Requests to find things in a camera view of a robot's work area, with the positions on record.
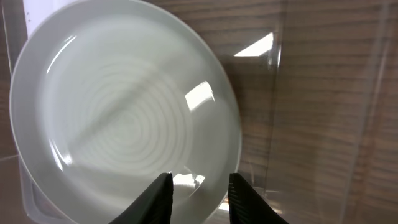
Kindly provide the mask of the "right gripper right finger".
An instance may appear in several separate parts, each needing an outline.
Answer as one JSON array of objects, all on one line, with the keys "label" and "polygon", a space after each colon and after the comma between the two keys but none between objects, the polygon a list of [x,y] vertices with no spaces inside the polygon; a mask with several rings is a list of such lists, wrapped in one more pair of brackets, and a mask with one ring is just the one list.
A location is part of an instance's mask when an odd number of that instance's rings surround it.
[{"label": "right gripper right finger", "polygon": [[229,175],[228,205],[230,224],[288,224],[239,173]]}]

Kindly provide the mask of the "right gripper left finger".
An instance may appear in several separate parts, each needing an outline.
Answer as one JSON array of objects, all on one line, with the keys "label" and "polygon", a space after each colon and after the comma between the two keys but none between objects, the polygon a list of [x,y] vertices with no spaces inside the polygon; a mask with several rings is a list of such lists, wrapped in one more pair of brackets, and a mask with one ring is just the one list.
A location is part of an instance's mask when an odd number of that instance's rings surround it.
[{"label": "right gripper left finger", "polygon": [[109,224],[170,224],[173,192],[172,174],[161,173]]}]

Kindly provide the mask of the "grey plate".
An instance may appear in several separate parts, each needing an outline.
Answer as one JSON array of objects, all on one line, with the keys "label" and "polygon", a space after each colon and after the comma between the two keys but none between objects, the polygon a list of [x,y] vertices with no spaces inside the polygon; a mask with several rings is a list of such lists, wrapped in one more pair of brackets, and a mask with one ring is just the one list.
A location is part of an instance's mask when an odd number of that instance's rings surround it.
[{"label": "grey plate", "polygon": [[46,18],[12,75],[10,120],[31,179],[74,223],[109,223],[161,173],[172,223],[204,223],[238,168],[230,81],[186,23],[145,1],[78,1]]}]

